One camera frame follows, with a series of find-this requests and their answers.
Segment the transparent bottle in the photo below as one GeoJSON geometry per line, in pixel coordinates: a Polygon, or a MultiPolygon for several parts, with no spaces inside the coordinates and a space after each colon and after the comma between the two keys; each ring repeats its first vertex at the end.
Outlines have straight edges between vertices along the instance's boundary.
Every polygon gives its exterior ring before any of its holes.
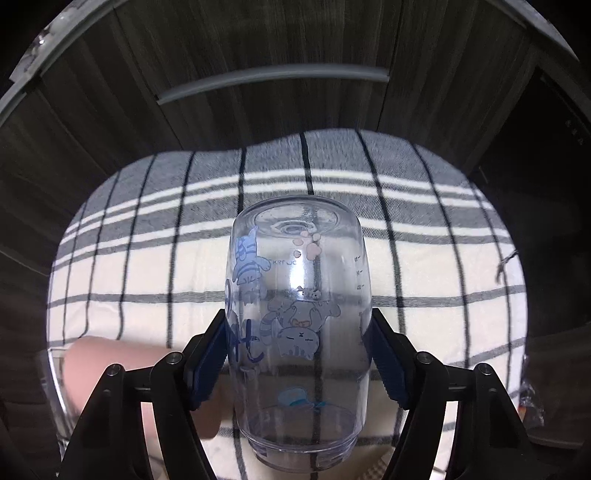
{"type": "Polygon", "coordinates": [[[226,318],[235,411],[257,458],[287,472],[330,468],[365,422],[371,318],[355,214],[318,196],[257,203],[234,222],[226,318]]]}

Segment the plaid tablecloth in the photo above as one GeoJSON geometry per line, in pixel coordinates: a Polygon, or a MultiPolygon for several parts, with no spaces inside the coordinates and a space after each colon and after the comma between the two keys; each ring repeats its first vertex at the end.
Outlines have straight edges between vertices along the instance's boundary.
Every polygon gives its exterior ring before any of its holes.
{"type": "MultiPolygon", "coordinates": [[[[444,363],[490,363],[517,401],[527,303],[518,257],[502,262],[514,251],[509,233],[461,172],[406,140],[366,131],[166,152],[117,172],[82,205],[60,243],[48,299],[50,347],[95,335],[182,349],[223,308],[236,214],[293,193],[331,197],[357,214],[373,303],[394,330],[444,363]]],[[[311,478],[358,478],[387,460],[404,414],[373,369],[368,417],[351,458],[311,478]]],[[[228,376],[220,383],[231,396],[228,376]]],[[[219,478],[306,478],[259,463],[230,407],[224,415],[218,436],[204,442],[219,478]]],[[[451,404],[433,478],[443,477],[454,420],[451,404]]],[[[157,458],[157,445],[149,447],[157,458]]]]}

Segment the white stripe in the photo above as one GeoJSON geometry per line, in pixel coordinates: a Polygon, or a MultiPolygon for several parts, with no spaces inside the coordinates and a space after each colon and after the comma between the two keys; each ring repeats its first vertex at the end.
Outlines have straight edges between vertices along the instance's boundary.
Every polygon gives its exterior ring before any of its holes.
{"type": "MultiPolygon", "coordinates": [[[[224,218],[220,220],[211,220],[207,222],[197,222],[190,225],[183,225],[179,229],[179,235],[186,235],[188,233],[205,232],[211,230],[217,230],[220,228],[231,227],[234,223],[234,218],[224,218]]],[[[384,220],[375,220],[370,218],[360,218],[359,223],[361,226],[366,228],[372,228],[376,230],[386,230],[386,222],[384,220]]],[[[414,233],[416,235],[430,235],[430,236],[447,236],[447,227],[444,226],[423,226],[423,225],[409,225],[407,223],[396,223],[391,222],[392,229],[395,232],[400,233],[414,233]]],[[[510,238],[509,232],[502,228],[494,229],[497,236],[503,236],[510,238]]],[[[469,227],[452,227],[452,233],[458,236],[488,236],[491,234],[489,228],[469,228],[469,227]]],[[[149,240],[155,240],[160,238],[170,238],[174,236],[174,228],[167,228],[155,232],[147,233],[136,233],[131,239],[131,243],[146,242],[149,240]]],[[[118,247],[119,245],[126,245],[129,242],[129,237],[117,238],[115,240],[109,240],[106,242],[100,242],[98,249],[118,247]]],[[[74,252],[74,254],[67,254],[63,257],[56,259],[54,268],[67,262],[72,256],[72,259],[79,257],[80,255],[93,252],[96,245],[89,245],[87,247],[80,248],[74,252]]]]}
{"type": "MultiPolygon", "coordinates": [[[[322,183],[316,182],[314,184],[314,189],[317,192],[328,192],[328,193],[352,193],[358,195],[367,195],[367,196],[377,196],[378,192],[374,187],[364,187],[361,185],[353,185],[351,183],[322,183]]],[[[270,184],[256,184],[256,185],[246,185],[244,187],[245,193],[273,193],[277,191],[282,192],[293,192],[293,191],[302,191],[305,192],[307,190],[307,185],[305,182],[302,181],[291,181],[291,182],[283,182],[283,183],[270,183],[270,184]]],[[[238,188],[232,187],[230,189],[221,189],[221,190],[212,190],[210,192],[205,193],[198,193],[195,195],[190,195],[185,197],[183,205],[190,205],[193,203],[205,202],[208,200],[215,200],[221,199],[226,197],[231,197],[238,194],[238,188]]],[[[382,194],[386,198],[390,199],[397,199],[403,200],[405,202],[414,202],[414,203],[423,203],[428,205],[434,205],[437,203],[437,198],[433,194],[423,194],[423,193],[407,193],[407,192],[400,192],[398,190],[391,190],[391,189],[383,189],[382,194]]],[[[168,200],[166,202],[156,203],[154,205],[149,205],[146,207],[141,207],[138,209],[138,216],[139,215],[147,215],[149,213],[160,212],[162,210],[168,210],[172,208],[177,208],[180,199],[168,200]]],[[[470,207],[470,208],[480,208],[480,205],[477,200],[463,200],[463,199],[455,199],[455,198],[441,198],[442,204],[446,206],[456,206],[456,207],[470,207]]],[[[492,205],[489,202],[482,202],[482,206],[489,210],[493,210],[492,205]]],[[[133,218],[135,215],[134,210],[130,210],[129,212],[120,213],[119,215],[115,215],[112,217],[107,218],[103,221],[104,225],[109,225],[112,223],[117,223],[122,220],[126,220],[129,218],[133,218]]],[[[60,245],[72,240],[75,236],[80,235],[82,233],[88,232],[100,226],[100,222],[91,223],[87,225],[77,232],[73,232],[70,235],[66,235],[64,238],[61,239],[60,245]]]]}
{"type": "MultiPolygon", "coordinates": [[[[313,168],[310,170],[313,176],[317,177],[325,177],[325,178],[333,178],[333,179],[350,179],[350,180],[366,180],[366,181],[373,181],[374,178],[372,177],[371,173],[367,172],[360,172],[360,171],[350,171],[350,170],[324,170],[324,169],[317,169],[313,168]]],[[[290,168],[288,170],[269,170],[269,171],[255,171],[249,172],[244,175],[245,180],[267,180],[267,179],[276,179],[280,177],[303,177],[305,175],[303,168],[290,168]]],[[[388,175],[378,175],[379,181],[383,184],[390,184],[390,185],[398,185],[402,187],[410,187],[415,189],[421,190],[431,190],[431,184],[427,181],[419,181],[419,180],[407,180],[401,179],[398,177],[391,177],[388,175]]],[[[203,180],[198,181],[195,183],[191,183],[187,185],[187,192],[193,192],[195,190],[206,189],[211,187],[216,187],[220,185],[226,185],[228,183],[236,183],[238,182],[238,175],[230,175],[226,177],[219,177],[216,179],[210,180],[203,180]]],[[[458,193],[458,194],[465,194],[473,196],[473,192],[471,189],[465,187],[458,187],[454,185],[443,185],[443,184],[436,184],[435,185],[438,192],[441,193],[458,193]]],[[[160,198],[169,197],[173,195],[180,195],[182,192],[181,187],[172,187],[166,190],[160,190],[159,192],[149,193],[148,195],[144,195],[140,199],[140,204],[153,202],[154,200],[158,200],[160,198]]],[[[477,190],[477,195],[481,198],[485,198],[484,195],[477,190]]],[[[137,199],[128,200],[126,202],[120,203],[118,205],[113,205],[112,207],[107,208],[107,210],[101,210],[100,212],[92,213],[82,219],[81,222],[74,222],[71,224],[65,233],[70,233],[72,230],[76,229],[78,225],[84,225],[85,223],[90,222],[91,220],[95,220],[97,218],[102,217],[103,215],[109,215],[110,213],[118,212],[120,210],[134,207],[138,203],[137,199]]]]}

